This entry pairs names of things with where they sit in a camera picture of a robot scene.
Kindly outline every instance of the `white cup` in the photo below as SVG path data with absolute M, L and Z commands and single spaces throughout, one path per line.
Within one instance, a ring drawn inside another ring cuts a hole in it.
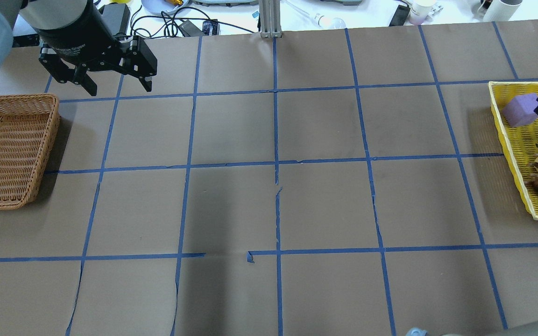
M 427 19 L 427 15 L 433 5 L 435 5 L 435 0 L 414 0 L 410 9 L 408 22 L 416 26 L 423 23 Z
M 523 0 L 493 0 L 483 21 L 508 21 Z

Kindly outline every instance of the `black cable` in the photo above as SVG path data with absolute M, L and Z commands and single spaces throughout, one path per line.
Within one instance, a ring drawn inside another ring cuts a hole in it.
M 173 15 L 171 15 L 171 17 L 169 16 L 168 13 L 162 11 L 162 13 L 161 13 L 162 15 L 143 15 L 143 16 L 137 18 L 136 20 L 134 20 L 136 14 L 141 9 L 142 9 L 142 6 L 132 15 L 132 18 L 130 19 L 130 34 L 131 35 L 137 34 L 137 35 L 139 35 L 139 36 L 141 36 L 141 37 L 143 37 L 145 39 L 177 37 L 177 34 L 180 32 L 180 30 L 179 30 L 179 25 L 176 22 L 176 20 L 180 20 L 182 22 L 185 21 L 185 20 L 211 20 L 211 17 L 209 17 L 209 15 L 207 15 L 207 13 L 201 11 L 198 8 L 189 7 L 189 6 L 178 8 L 177 11 L 175 11 L 173 13 Z M 194 10 L 198 11 L 199 13 L 202 13 L 203 15 L 205 15 L 206 19 L 205 18 L 200 18 L 200 17 L 191 17 L 191 18 L 190 17 L 176 17 L 177 13 L 179 13 L 183 9 L 194 9 Z M 163 23 L 162 27 L 160 27 L 153 34 L 151 34 L 151 32 L 149 30 L 145 29 L 145 28 L 134 28 L 138 21 L 140 21 L 141 19 L 145 19 L 145 18 L 163 19 L 164 23 Z M 244 30 L 246 32 L 254 33 L 252 30 L 248 30 L 247 28 L 242 28 L 240 26 L 232 25 L 231 23 L 222 22 L 222 21 L 217 21 L 217 22 L 222 24 L 222 25 L 227 25 L 227 26 L 231 26 L 231 27 L 234 27 L 234 28 Z M 156 34 L 161 32 L 162 30 L 163 30 L 163 33 L 164 33 L 163 36 L 155 36 Z M 141 31 L 146 32 L 147 36 L 144 36 L 143 34 L 141 34 L 140 33 Z

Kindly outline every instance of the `purple foam block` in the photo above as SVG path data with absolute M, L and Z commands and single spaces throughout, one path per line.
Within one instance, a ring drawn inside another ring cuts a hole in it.
M 531 124 L 538 118 L 534 109 L 538 106 L 537 94 L 529 93 L 516 96 L 502 109 L 508 124 L 512 127 Z

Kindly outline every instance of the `small bottle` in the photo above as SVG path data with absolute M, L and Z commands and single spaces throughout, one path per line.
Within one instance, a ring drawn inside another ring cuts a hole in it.
M 312 22 L 315 23 L 315 25 L 318 25 L 319 27 L 323 29 L 343 29 L 346 28 L 346 22 L 344 22 L 339 17 L 328 17 L 320 13 L 316 13 L 314 15 L 314 18 L 312 19 Z

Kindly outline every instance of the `table surface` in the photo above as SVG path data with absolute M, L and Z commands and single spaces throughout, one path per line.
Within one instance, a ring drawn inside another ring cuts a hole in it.
M 538 320 L 538 222 L 487 90 L 538 80 L 538 21 L 148 43 L 151 93 L 103 72 L 92 98 L 38 48 L 2 66 L 0 94 L 55 93 L 62 123 L 38 200 L 0 212 L 0 335 Z

